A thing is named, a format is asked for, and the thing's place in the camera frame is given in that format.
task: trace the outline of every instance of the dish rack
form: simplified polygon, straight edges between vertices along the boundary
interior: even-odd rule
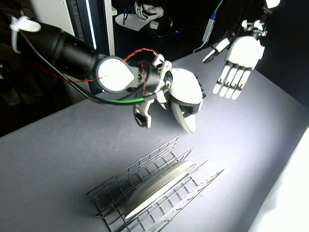
[[[192,170],[176,187],[139,212],[138,215],[125,219],[124,207],[134,189],[166,165],[184,160],[193,150],[190,149],[181,156],[175,156],[173,149],[177,141],[178,136],[87,193],[87,196],[98,207],[99,212],[96,216],[103,219],[110,232],[161,231],[223,172],[221,170],[198,184],[194,180],[194,175],[206,164],[207,161],[205,161]]]

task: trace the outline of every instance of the white light strip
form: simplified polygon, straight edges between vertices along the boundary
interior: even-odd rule
[[[87,8],[88,19],[89,19],[89,24],[90,24],[92,43],[93,43],[93,47],[96,49],[97,48],[97,43],[96,43],[95,33],[93,31],[93,25],[92,25],[91,13],[90,13],[89,0],[86,0],[86,8]]]

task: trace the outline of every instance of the gray tabletop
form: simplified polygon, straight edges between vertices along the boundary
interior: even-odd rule
[[[237,101],[212,94],[226,53],[174,63],[199,76],[208,94],[195,134],[158,105],[151,129],[132,107],[83,101],[0,139],[1,232],[101,232],[86,192],[179,135],[175,153],[194,148],[212,172],[225,171],[165,231],[247,231],[309,124],[309,111],[253,71]]]

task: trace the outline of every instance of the robotic arm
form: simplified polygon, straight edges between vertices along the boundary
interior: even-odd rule
[[[276,7],[279,3],[280,0],[266,0],[263,18],[271,13],[270,8]],[[220,91],[221,97],[225,96],[233,100],[238,98],[251,71],[255,69],[258,61],[262,58],[265,47],[260,44],[260,38],[267,35],[265,23],[261,20],[256,20],[253,23],[244,20],[241,26],[248,35],[238,38],[228,36],[220,41],[202,60],[202,62],[208,62],[231,44],[213,93],[217,94]]]
[[[92,46],[64,32],[60,28],[31,21],[25,16],[12,17],[11,45],[15,52],[26,53],[33,60],[40,58],[56,74],[65,79],[76,90],[96,103],[134,105],[137,123],[146,128],[151,126],[148,114],[150,105],[157,100],[164,109],[169,103],[177,121],[188,132],[195,132],[197,113],[205,95],[201,84],[193,73],[172,68],[161,54],[155,54],[152,63],[126,62],[118,57],[98,53]],[[82,89],[62,73],[77,79],[92,80],[110,93],[142,89],[142,97],[130,100],[101,99]]]

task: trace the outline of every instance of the plate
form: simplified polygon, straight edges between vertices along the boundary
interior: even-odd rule
[[[182,180],[194,167],[195,163],[191,161],[175,162],[142,183],[126,203],[125,219],[150,206]]]
[[[189,115],[187,117],[183,117],[185,111],[182,111],[180,106],[175,103],[171,103],[171,107],[173,110],[173,114],[177,122],[181,125],[189,133],[195,133],[197,130],[197,121],[195,115]]]

